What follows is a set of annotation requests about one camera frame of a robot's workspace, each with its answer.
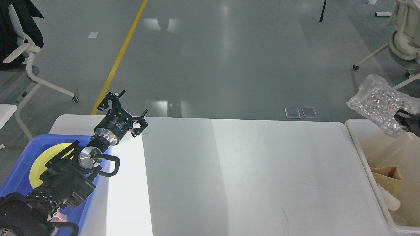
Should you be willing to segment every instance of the chair wheel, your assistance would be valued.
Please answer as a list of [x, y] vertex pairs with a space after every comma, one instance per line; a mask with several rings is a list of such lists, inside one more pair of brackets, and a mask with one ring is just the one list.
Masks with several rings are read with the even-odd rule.
[[75, 95], [71, 98], [71, 100], [73, 100], [74, 103], [79, 101], [79, 98]]

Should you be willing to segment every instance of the bubble wrap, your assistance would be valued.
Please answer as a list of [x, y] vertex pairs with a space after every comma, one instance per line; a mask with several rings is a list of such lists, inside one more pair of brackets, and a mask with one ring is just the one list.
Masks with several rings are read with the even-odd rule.
[[398, 137], [405, 131], [394, 119], [399, 109], [411, 114], [420, 111], [420, 99], [401, 93], [378, 75], [368, 75], [358, 93], [347, 105], [357, 113], [377, 124], [387, 135]]

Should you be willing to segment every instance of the black cable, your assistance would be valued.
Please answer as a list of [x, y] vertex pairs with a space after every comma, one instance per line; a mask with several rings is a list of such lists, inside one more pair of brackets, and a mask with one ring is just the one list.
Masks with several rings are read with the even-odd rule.
[[73, 232], [70, 236], [78, 236], [79, 235], [79, 226], [73, 222], [50, 222], [53, 226], [57, 228], [71, 228]]
[[115, 161], [115, 167], [114, 167], [114, 171], [111, 173], [107, 173], [107, 172], [103, 172], [101, 171], [99, 173], [100, 176], [105, 176], [105, 177], [111, 177], [117, 174], [118, 170], [120, 169], [120, 162], [121, 160], [116, 157], [116, 156], [111, 156], [111, 155], [107, 155], [107, 154], [96, 154], [93, 156], [94, 158], [102, 158], [105, 160], [110, 160], [110, 161]]

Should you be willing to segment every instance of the robotic arm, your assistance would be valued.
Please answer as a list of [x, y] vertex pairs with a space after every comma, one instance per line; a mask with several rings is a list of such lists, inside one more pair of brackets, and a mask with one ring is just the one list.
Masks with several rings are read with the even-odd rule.
[[[111, 145], [117, 145], [127, 131], [133, 137], [141, 134], [147, 127], [144, 116], [132, 117], [120, 104], [119, 98], [124, 94], [108, 93], [99, 110], [112, 108], [95, 127], [95, 135], [86, 147], [81, 147], [79, 141], [74, 141], [56, 156], [52, 157], [45, 166], [47, 170], [40, 176], [43, 183], [31, 193], [23, 196], [11, 193], [0, 198], [0, 235], [14, 236], [49, 236], [56, 228], [71, 228], [71, 236], [77, 236], [79, 227], [71, 222], [51, 222], [57, 211], [79, 206], [96, 188], [93, 183], [97, 175], [110, 177], [115, 175], [120, 166], [120, 159], [116, 156], [104, 154]], [[115, 162], [111, 173], [101, 171], [102, 160]]]
[[420, 137], [420, 113], [413, 115], [403, 109], [400, 109], [394, 115], [394, 118], [405, 131], [412, 132]]

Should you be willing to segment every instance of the cardboard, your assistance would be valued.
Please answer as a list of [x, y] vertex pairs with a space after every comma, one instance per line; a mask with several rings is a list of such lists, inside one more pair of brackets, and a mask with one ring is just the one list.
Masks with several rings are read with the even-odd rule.
[[401, 188], [401, 173], [396, 166], [384, 166], [382, 168], [370, 168], [376, 183], [396, 197]]

